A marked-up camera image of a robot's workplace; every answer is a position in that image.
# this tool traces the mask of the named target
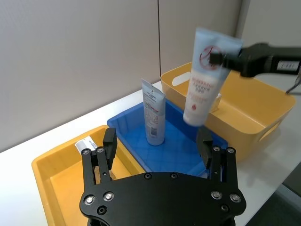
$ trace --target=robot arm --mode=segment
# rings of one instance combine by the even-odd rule
[[[257,43],[242,48],[238,56],[211,53],[209,62],[238,71],[241,76],[248,78],[261,73],[297,75],[295,85],[286,93],[301,84],[301,48],[299,47],[271,47],[267,43]]]

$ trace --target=white table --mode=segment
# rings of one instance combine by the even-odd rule
[[[293,83],[293,78],[278,76],[265,75],[261,79],[282,89]],[[161,89],[160,82],[155,86]],[[33,159],[90,129],[105,125],[112,116],[140,102],[141,90],[0,153],[0,225],[46,226],[31,167]],[[280,129],[264,142],[263,148],[238,164],[238,184],[247,208],[236,217],[237,226],[245,225],[252,218],[301,161],[300,113],[301,104],[298,103]]]

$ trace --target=small white tube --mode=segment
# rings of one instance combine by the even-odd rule
[[[79,140],[75,143],[75,146],[79,153],[81,153],[82,150],[89,148],[91,151],[94,151],[97,148],[97,145],[94,143],[93,139],[90,136],[85,137],[82,140]]]
[[[165,138],[165,94],[142,79],[146,139],[160,145]]]
[[[213,102],[230,70],[209,64],[210,53],[237,55],[242,40],[197,28],[194,42],[191,77],[183,119],[191,126],[205,123]]]

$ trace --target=yellow bin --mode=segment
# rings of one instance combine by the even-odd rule
[[[184,110],[189,81],[173,86],[174,78],[190,72],[191,63],[161,76],[167,99]],[[255,145],[276,129],[296,103],[293,96],[257,79],[231,72],[222,89],[218,110],[209,113],[205,125],[236,148],[237,161],[245,159]]]
[[[98,146],[108,126],[88,131],[39,156],[32,162],[44,212],[49,226],[83,226],[87,218],[79,210],[84,192],[81,156],[74,144],[87,137]],[[111,177],[125,178],[143,173],[144,170],[118,140]]]

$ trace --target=blue tray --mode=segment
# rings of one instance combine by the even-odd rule
[[[187,125],[183,111],[166,100],[165,140],[152,146],[146,140],[143,103],[108,120],[117,137],[146,172],[179,172],[202,176],[205,166],[195,143],[198,128]],[[212,133],[214,145],[226,148],[228,143]]]

